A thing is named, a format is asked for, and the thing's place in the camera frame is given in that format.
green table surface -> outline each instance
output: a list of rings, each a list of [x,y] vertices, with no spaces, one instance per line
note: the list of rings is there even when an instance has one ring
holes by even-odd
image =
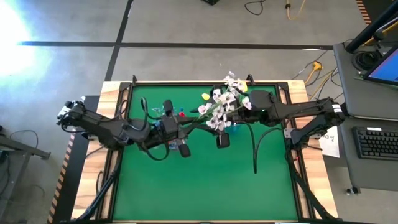
[[[143,118],[139,100],[161,108],[170,99],[176,111],[189,111],[203,104],[202,93],[211,86],[137,86],[132,93],[130,118]],[[275,93],[274,86],[255,86]],[[256,141],[269,129],[254,124]],[[178,150],[164,161],[153,161],[136,145],[123,152],[115,202],[114,220],[297,220],[292,183],[284,159],[282,131],[263,141],[258,172],[253,173],[252,147],[247,126],[230,134],[231,145],[218,149],[215,137],[194,130],[187,144],[191,157]],[[165,147],[151,149],[162,157]]]

yellow cable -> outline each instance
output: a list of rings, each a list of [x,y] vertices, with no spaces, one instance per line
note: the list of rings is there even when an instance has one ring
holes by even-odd
[[[315,92],[314,92],[313,94],[311,94],[311,97],[310,97],[309,100],[312,100],[312,98],[314,98],[315,94],[317,94],[318,91],[319,91],[319,89],[321,88],[321,86],[323,86],[323,84],[325,84],[325,83],[328,81],[328,79],[331,77],[331,75],[333,74],[334,71],[335,71],[335,69],[332,70],[332,71],[330,71],[330,72],[326,75],[326,77],[322,80],[321,84],[318,85],[318,87],[317,87],[317,89],[315,90]]]
[[[396,26],[398,26],[398,21],[395,22],[393,25],[387,27],[387,29],[383,30],[382,33],[383,33],[383,34],[386,34],[386,33],[388,33],[390,30],[392,30],[393,28],[395,28]],[[368,41],[366,41],[366,42],[365,42],[365,45],[369,45],[369,44],[371,44],[372,42],[374,42],[374,38],[373,38],[373,37],[370,38]]]
[[[298,10],[297,15],[295,17],[293,17],[293,18],[290,17],[289,8],[286,9],[287,18],[289,20],[295,20],[295,19],[297,19],[300,16],[300,14],[301,14],[301,12],[303,11],[303,8],[304,8],[305,1],[306,0],[303,0],[303,3],[301,4],[300,10]]]
[[[305,85],[310,81],[310,79],[311,79],[312,75],[314,74],[314,72],[315,72],[315,69],[313,69],[313,70],[311,71],[311,73],[310,73],[310,75],[308,76],[307,80],[304,82]]]

gray desk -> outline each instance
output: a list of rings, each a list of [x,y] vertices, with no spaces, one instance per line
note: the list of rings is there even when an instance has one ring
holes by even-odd
[[[347,118],[340,126],[344,156],[353,187],[398,191],[398,161],[358,158],[352,127],[398,129],[398,122]]]
[[[374,50],[365,47],[359,50]],[[351,63],[352,54],[343,44],[335,44],[333,51],[340,74],[348,114],[358,118],[398,120],[398,91],[387,85],[355,79],[358,71]]]

computer monitor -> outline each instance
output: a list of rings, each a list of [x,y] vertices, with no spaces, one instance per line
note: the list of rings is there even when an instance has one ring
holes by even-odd
[[[390,51],[365,74],[365,79],[398,85],[398,46],[391,48]]]

monitor screen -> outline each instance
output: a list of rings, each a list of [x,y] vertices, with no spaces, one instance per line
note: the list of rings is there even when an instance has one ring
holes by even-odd
[[[395,49],[390,56],[388,54],[386,56],[387,58],[369,74],[368,78],[398,83],[398,49]]]

